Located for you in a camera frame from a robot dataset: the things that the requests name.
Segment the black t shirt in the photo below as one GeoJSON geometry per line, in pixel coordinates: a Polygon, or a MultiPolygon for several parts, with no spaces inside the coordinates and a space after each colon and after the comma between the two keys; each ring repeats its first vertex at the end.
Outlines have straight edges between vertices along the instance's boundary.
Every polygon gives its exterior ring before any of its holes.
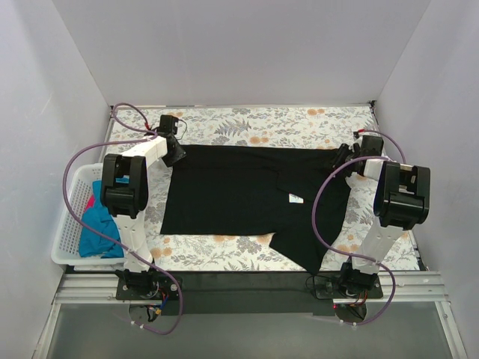
{"type": "Polygon", "coordinates": [[[336,150],[186,145],[173,166],[161,232],[272,235],[270,247],[316,274],[340,235],[351,188],[331,181],[336,150]]]}

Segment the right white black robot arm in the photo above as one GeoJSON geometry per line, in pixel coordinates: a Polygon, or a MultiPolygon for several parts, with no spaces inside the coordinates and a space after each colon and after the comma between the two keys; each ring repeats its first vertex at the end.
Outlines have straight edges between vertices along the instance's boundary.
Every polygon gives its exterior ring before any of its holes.
{"type": "Polygon", "coordinates": [[[347,297],[364,295],[378,284],[380,265],[394,243],[430,211],[431,171],[427,167],[381,159],[384,140],[375,131],[353,133],[351,145],[342,144],[332,168],[377,181],[374,219],[359,249],[341,266],[336,286],[347,297]]]}

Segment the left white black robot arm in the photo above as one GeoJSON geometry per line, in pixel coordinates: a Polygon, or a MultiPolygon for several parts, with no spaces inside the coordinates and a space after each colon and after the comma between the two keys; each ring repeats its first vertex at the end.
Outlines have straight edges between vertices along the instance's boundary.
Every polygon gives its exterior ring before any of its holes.
{"type": "Polygon", "coordinates": [[[144,299],[156,297],[159,291],[144,228],[149,201],[147,170],[160,159],[171,167],[186,157],[176,138],[181,121],[173,115],[162,115],[152,139],[121,154],[109,153],[103,160],[100,200],[118,229],[125,258],[119,277],[127,289],[144,299]]]}

